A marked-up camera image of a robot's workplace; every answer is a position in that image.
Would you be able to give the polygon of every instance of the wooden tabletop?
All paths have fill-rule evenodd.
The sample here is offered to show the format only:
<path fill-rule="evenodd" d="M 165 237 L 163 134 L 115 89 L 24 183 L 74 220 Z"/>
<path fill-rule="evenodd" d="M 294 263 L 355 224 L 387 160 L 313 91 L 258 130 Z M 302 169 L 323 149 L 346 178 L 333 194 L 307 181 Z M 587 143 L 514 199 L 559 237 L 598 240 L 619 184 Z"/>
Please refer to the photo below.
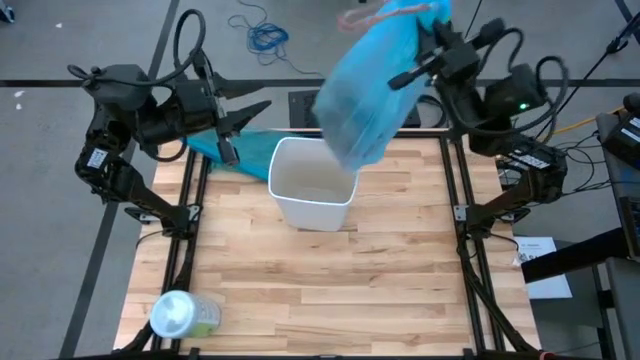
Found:
<path fill-rule="evenodd" d="M 170 144 L 162 153 L 177 148 Z M 178 201 L 185 159 L 160 164 L 155 176 L 154 191 L 171 203 Z M 476 201 L 499 195 L 493 159 L 471 153 L 467 159 Z M 183 341 L 182 350 L 460 355 L 462 348 L 473 348 L 447 194 L 436 139 L 394 140 L 381 163 L 363 169 L 346 224 L 336 233 L 287 226 L 265 183 L 214 170 L 207 180 L 191 292 L 220 304 L 222 326 L 212 337 Z M 158 229 L 145 226 L 142 234 Z M 494 232 L 512 235 L 506 225 Z M 140 245 L 115 348 L 147 321 L 168 249 L 169 241 L 159 236 Z M 512 265 L 513 244 L 488 239 L 486 249 L 499 305 L 539 346 L 522 273 Z M 482 315 L 491 347 L 484 308 Z"/>

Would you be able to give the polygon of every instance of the pink string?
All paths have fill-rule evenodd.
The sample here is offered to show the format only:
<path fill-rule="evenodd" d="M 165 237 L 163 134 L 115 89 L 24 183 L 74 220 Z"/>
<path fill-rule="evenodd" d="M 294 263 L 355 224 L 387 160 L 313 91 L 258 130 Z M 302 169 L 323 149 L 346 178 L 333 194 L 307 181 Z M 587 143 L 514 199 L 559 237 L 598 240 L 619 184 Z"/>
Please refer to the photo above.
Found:
<path fill-rule="evenodd" d="M 384 0 L 383 4 L 387 4 L 390 1 L 392 0 Z M 350 19 L 353 18 L 354 16 L 361 15 L 363 13 L 368 13 L 368 12 L 371 12 L 372 10 L 375 11 L 376 8 L 379 8 L 379 7 L 380 5 L 373 5 L 373 6 L 369 6 L 361 9 L 353 9 L 345 12 L 343 15 L 338 16 L 338 29 L 343 32 L 352 32 L 357 30 L 368 31 L 376 24 L 379 24 L 391 17 L 407 15 L 407 14 L 416 14 L 419 12 L 430 10 L 432 8 L 432 6 L 429 4 L 409 6 L 406 8 L 394 10 L 388 14 L 367 16 L 363 19 L 350 22 Z"/>

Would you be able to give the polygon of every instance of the white paper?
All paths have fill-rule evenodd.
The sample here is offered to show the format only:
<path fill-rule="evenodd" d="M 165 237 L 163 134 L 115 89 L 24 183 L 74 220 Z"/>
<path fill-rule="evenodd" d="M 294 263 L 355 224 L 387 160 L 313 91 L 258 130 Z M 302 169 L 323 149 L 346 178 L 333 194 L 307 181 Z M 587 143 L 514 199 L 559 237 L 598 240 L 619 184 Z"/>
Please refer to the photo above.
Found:
<path fill-rule="evenodd" d="M 556 244 L 550 237 L 515 237 L 520 245 L 518 259 L 514 262 L 526 262 L 539 256 L 556 251 Z M 570 299 L 573 297 L 565 275 L 527 284 L 529 299 Z"/>

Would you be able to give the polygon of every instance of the teal cloth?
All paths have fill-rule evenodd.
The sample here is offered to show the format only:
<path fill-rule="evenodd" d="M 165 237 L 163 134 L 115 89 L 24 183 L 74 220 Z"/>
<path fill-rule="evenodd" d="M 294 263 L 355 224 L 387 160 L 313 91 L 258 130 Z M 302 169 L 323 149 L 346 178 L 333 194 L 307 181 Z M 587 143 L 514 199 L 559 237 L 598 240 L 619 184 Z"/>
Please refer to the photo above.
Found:
<path fill-rule="evenodd" d="M 286 137 L 298 137 L 296 134 L 274 130 L 245 130 L 231 142 L 238 150 L 240 163 L 236 166 L 222 164 L 218 151 L 218 135 L 209 130 L 191 136 L 187 145 L 194 151 L 201 153 L 213 161 L 211 169 L 234 170 L 254 176 L 262 181 L 269 180 L 269 166 L 280 140 Z"/>

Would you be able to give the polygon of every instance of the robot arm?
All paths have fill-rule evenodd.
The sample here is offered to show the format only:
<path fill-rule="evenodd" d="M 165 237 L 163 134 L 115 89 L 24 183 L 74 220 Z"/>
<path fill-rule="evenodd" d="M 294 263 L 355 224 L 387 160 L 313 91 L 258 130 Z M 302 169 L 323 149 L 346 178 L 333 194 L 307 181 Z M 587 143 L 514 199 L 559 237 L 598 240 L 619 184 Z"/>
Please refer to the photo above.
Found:
<path fill-rule="evenodd" d="M 158 158 L 158 146 L 186 138 L 208 129 L 218 134 L 218 149 L 223 161 L 234 165 L 240 160 L 231 144 L 255 116 L 271 105 L 263 101 L 247 108 L 224 113 L 219 98 L 243 96 L 259 90 L 255 84 L 229 81 L 211 71 L 206 55 L 200 50 L 193 61 L 197 80 L 184 73 L 165 86 L 172 89 L 169 99 L 158 105 L 149 86 L 133 86 L 113 81 L 87 79 L 83 88 L 95 101 L 95 113 L 86 133 L 85 145 L 75 165 L 76 174 L 91 186 L 103 202 L 131 202 L 139 209 L 127 212 L 142 220 L 144 215 L 159 219 L 166 236 L 188 238 L 190 224 L 199 211 L 192 207 L 167 203 L 144 184 L 140 173 L 121 154 L 130 143 L 159 161 L 177 160 L 185 151 L 169 159 Z M 148 81 L 136 65 L 113 65 L 92 68 L 91 77 L 119 79 L 123 82 Z"/>
<path fill-rule="evenodd" d="M 391 79 L 389 86 L 400 89 L 422 75 L 431 78 L 431 84 L 439 93 L 445 112 L 451 122 L 450 137 L 461 141 L 469 134 L 469 144 L 475 153 L 495 157 L 503 156 L 523 169 L 520 182 L 497 198 L 483 205 L 470 205 L 465 220 L 457 225 L 466 229 L 471 238 L 487 237 L 497 216 L 522 207 L 530 202 L 549 203 L 562 195 L 562 185 L 567 174 L 565 154 L 543 142 L 522 135 L 522 132 L 545 122 L 551 117 L 555 123 L 557 104 L 566 93 L 563 87 L 555 101 L 549 99 L 540 79 L 540 68 L 545 62 L 560 65 L 563 80 L 568 85 L 568 70 L 557 57 L 546 57 L 538 63 L 534 72 L 527 64 L 513 65 L 515 55 L 522 45 L 523 34 L 518 29 L 506 29 L 500 19 L 484 25 L 478 36 L 465 41 L 461 33 L 454 32 L 451 24 L 436 22 L 429 32 L 418 23 L 418 67 Z M 477 90 L 475 80 L 487 62 L 491 50 L 508 34 L 518 34 L 520 41 L 513 51 L 508 69 L 510 76 L 486 88 L 484 98 Z M 477 51 L 487 47 L 481 59 Z M 512 127 L 511 117 L 548 103 L 550 109 L 532 123 L 521 128 Z M 467 238 L 458 239 L 465 242 Z M 465 282 L 483 301 L 491 317 L 504 332 L 517 351 L 536 354 L 509 323 L 489 292 L 475 273 L 466 247 L 460 247 L 462 272 Z"/>

